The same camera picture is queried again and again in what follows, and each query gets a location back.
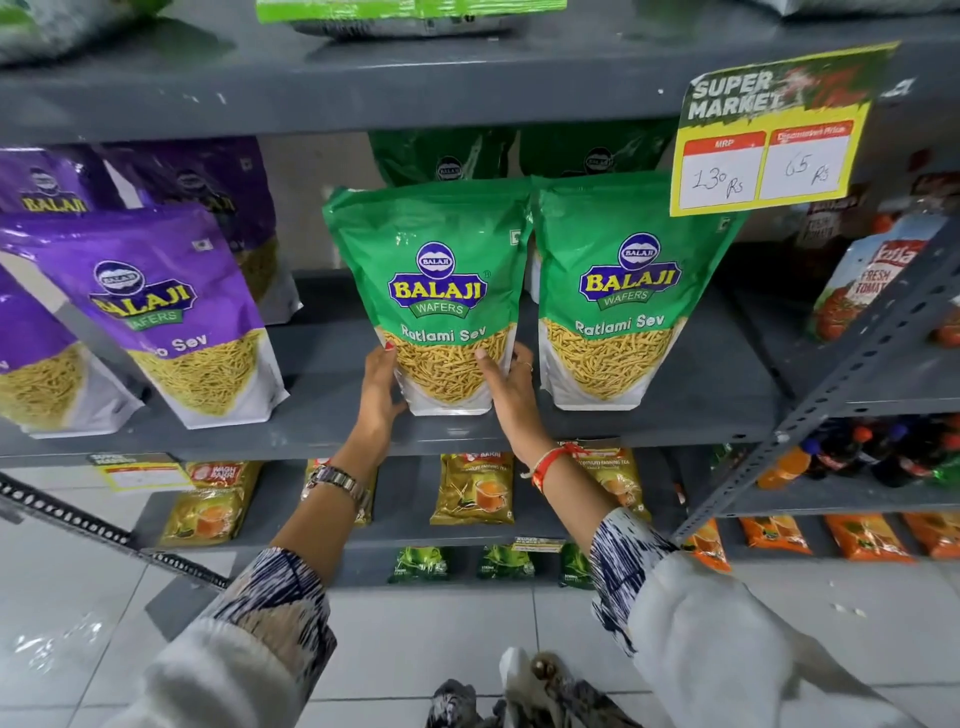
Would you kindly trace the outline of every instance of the purple snack packet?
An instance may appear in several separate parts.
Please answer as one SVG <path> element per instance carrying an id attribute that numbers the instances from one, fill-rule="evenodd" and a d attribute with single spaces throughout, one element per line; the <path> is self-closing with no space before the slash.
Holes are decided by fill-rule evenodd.
<path id="1" fill-rule="evenodd" d="M 216 217 L 267 324 L 285 324 L 300 309 L 278 254 L 274 198 L 255 137 L 109 144 L 103 154 L 144 205 L 196 202 Z"/>
<path id="2" fill-rule="evenodd" d="M 264 422 L 289 396 L 243 276 L 201 206 L 6 215 L 0 249 L 34 261 L 188 428 Z"/>
<path id="3" fill-rule="evenodd" d="M 0 149 L 0 212 L 125 208 L 107 167 L 90 147 Z"/>
<path id="4" fill-rule="evenodd" d="M 36 438 L 106 435 L 142 406 L 0 267 L 0 415 Z"/>

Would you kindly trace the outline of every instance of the patterned sleeve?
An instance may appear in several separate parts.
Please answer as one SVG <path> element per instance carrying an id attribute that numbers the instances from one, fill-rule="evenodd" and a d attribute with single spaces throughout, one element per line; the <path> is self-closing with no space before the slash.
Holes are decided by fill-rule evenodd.
<path id="1" fill-rule="evenodd" d="M 202 617 L 246 630 L 274 653 L 304 703 L 337 646 L 320 577 L 300 557 L 268 548 L 214 599 Z"/>
<path id="2" fill-rule="evenodd" d="M 654 567 L 677 547 L 626 508 L 617 508 L 593 536 L 590 565 L 597 596 L 593 612 L 628 656 L 635 650 L 627 620 L 636 595 Z"/>

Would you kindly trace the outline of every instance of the bracelet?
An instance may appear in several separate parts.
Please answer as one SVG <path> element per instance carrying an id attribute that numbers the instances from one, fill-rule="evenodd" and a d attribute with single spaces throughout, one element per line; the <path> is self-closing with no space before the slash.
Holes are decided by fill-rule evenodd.
<path id="1" fill-rule="evenodd" d="M 533 483 L 534 488 L 543 492 L 543 479 L 550 466 L 554 464 L 558 457 L 563 454 L 573 455 L 576 452 L 585 452 L 577 443 L 563 443 L 551 450 L 548 450 L 543 457 L 537 461 L 537 464 L 529 473 L 521 473 L 520 477 L 528 478 Z"/>

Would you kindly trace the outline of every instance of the woman's left hand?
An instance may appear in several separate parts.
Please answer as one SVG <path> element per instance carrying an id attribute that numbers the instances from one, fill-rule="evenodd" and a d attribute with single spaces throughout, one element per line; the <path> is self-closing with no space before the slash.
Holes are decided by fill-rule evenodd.
<path id="1" fill-rule="evenodd" d="M 394 402 L 391 391 L 396 384 L 396 347 L 387 342 L 367 354 L 360 389 L 360 412 L 350 439 L 358 439 L 373 458 L 375 465 L 383 462 L 390 449 L 390 436 L 396 416 L 407 408 L 406 401 Z"/>

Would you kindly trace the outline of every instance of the woman's right hand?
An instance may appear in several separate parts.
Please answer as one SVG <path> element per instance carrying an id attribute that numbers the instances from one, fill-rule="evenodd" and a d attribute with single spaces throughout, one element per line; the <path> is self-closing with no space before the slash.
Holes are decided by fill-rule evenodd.
<path id="1" fill-rule="evenodd" d="M 547 435 L 534 394 L 534 353 L 518 341 L 510 372 L 503 376 L 497 362 L 476 350 L 477 365 L 493 395 L 493 408 L 514 455 L 533 468 L 557 442 Z"/>

